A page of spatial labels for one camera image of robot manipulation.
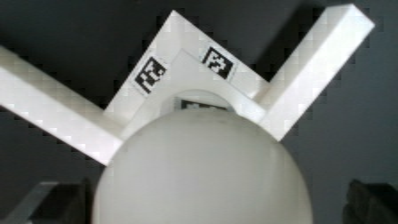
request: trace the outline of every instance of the dark background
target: dark background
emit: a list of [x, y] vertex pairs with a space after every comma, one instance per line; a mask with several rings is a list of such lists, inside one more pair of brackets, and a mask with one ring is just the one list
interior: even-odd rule
[[[306, 176], [315, 224], [342, 223], [352, 178], [398, 184], [398, 1], [0, 0], [0, 45], [102, 107], [173, 9], [271, 79], [324, 8], [347, 2], [377, 28], [283, 139]], [[96, 186], [102, 172], [96, 161], [2, 109], [0, 219], [40, 181], [89, 177]]]

